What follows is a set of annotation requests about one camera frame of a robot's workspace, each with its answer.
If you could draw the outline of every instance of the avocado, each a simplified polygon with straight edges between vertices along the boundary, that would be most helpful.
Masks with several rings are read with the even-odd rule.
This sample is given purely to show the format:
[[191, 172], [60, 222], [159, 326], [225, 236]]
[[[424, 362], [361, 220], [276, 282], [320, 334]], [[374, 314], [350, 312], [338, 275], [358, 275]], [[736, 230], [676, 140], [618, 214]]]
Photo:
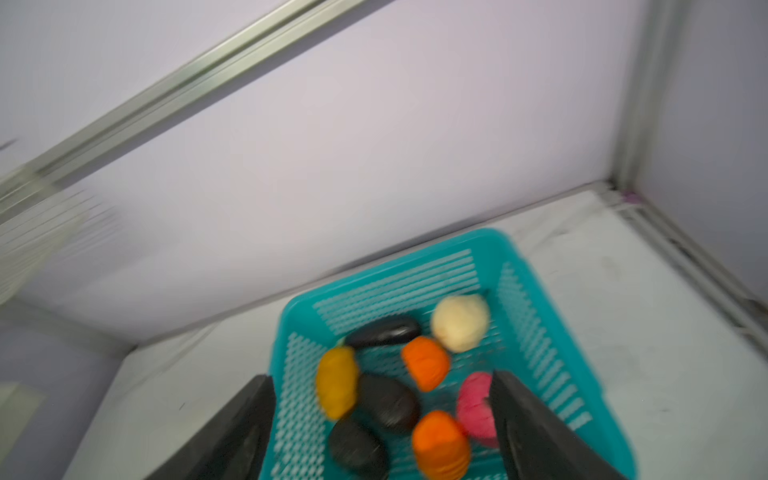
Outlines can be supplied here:
[[340, 419], [328, 435], [328, 452], [340, 467], [366, 480], [389, 477], [389, 454], [384, 443], [363, 424], [350, 417]]
[[354, 349], [400, 345], [422, 334], [422, 326], [410, 315], [385, 316], [366, 323], [346, 336], [344, 343]]
[[358, 408], [387, 432], [408, 435], [422, 415], [419, 397], [405, 383], [363, 373], [357, 382]]

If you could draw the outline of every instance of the basket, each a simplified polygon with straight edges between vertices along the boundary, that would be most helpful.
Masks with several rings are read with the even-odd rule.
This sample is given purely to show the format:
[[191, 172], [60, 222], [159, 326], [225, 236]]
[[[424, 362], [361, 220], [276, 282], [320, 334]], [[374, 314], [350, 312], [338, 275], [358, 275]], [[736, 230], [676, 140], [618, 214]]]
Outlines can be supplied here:
[[[491, 309], [479, 347], [452, 356], [452, 369], [436, 390], [421, 393], [423, 412], [455, 413], [458, 389], [472, 372], [505, 369], [517, 375], [597, 453], [629, 479], [634, 461], [602, 399], [601, 387], [525, 261], [507, 237], [481, 229], [338, 280], [293, 299], [283, 311], [270, 375], [276, 415], [261, 478], [355, 478], [326, 455], [327, 421], [316, 400], [320, 357], [348, 332], [383, 316], [411, 313], [429, 334], [429, 317], [448, 295], [482, 293]], [[360, 368], [413, 386], [401, 346], [366, 349]], [[408, 436], [386, 435], [390, 478], [417, 479]], [[465, 478], [507, 478], [497, 449], [472, 447]]]

